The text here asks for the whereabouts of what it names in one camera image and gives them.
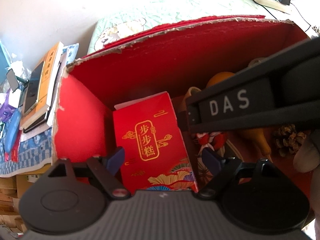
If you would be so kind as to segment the person's right hand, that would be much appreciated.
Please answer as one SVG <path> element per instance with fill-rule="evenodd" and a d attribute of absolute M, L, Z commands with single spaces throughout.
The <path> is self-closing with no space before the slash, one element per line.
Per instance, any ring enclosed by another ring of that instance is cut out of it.
<path fill-rule="evenodd" d="M 306 137 L 296 153 L 293 166 L 298 172 L 306 173 L 319 166 L 319 130 L 313 130 Z"/>

